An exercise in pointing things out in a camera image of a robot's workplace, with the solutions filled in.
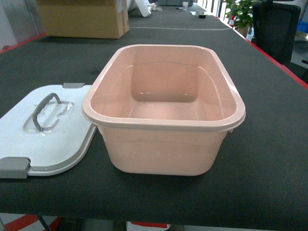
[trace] white cup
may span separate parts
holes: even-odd
[[[186,11],[188,9],[188,2],[183,2],[183,10]]]

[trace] red table edge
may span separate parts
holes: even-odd
[[[226,26],[232,28],[229,24],[223,22],[219,17],[218,18],[223,24]],[[292,79],[294,79],[297,83],[299,83],[302,87],[306,88],[308,90],[308,84],[302,81],[299,77],[297,77],[292,71],[290,71],[285,65],[280,64],[276,60],[274,60],[271,56],[269,56],[267,53],[265,53],[263,50],[261,50],[258,46],[256,46],[254,43],[249,41],[247,38],[245,38],[243,35],[241,35],[237,30],[234,30],[239,36],[241,36],[243,39],[245,39],[250,45],[252,45],[255,49],[257,49],[261,54],[263,54],[265,57],[267,57],[272,63],[274,63],[277,67],[279,67],[284,73],[286,73],[288,76],[290,76]]]
[[[24,45],[24,44],[26,44],[26,43],[28,43],[28,42],[33,41],[33,40],[39,39],[40,37],[43,37],[43,36],[45,36],[45,35],[46,35],[46,33],[43,33],[43,34],[37,35],[37,36],[35,36],[35,37],[33,37],[33,38],[27,39],[27,40],[25,40],[25,41],[23,41],[23,42],[17,43],[16,45],[10,46],[10,47],[7,48],[7,49],[1,50],[1,51],[0,51],[0,54],[2,54],[2,53],[4,53],[4,52],[7,52],[7,51],[9,51],[9,50],[12,50],[12,49],[14,49],[14,48],[16,48],[16,47],[19,47],[19,46],[21,46],[21,45]]]

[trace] black fabric table cover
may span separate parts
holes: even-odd
[[[119,40],[41,37],[0,54],[0,116],[36,88],[92,84],[123,46],[203,46],[217,53],[246,106],[245,121],[227,135],[212,168],[196,177],[124,173],[97,131],[69,171],[0,179],[0,212],[308,230],[307,89],[217,18],[162,9],[148,18],[132,15]]]

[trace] plastic tub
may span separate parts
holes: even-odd
[[[112,163],[130,173],[208,171],[245,105],[218,56],[197,46],[119,49],[84,98]]]

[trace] cardboard box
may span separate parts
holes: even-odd
[[[37,0],[48,36],[119,39],[129,30],[126,0]]]

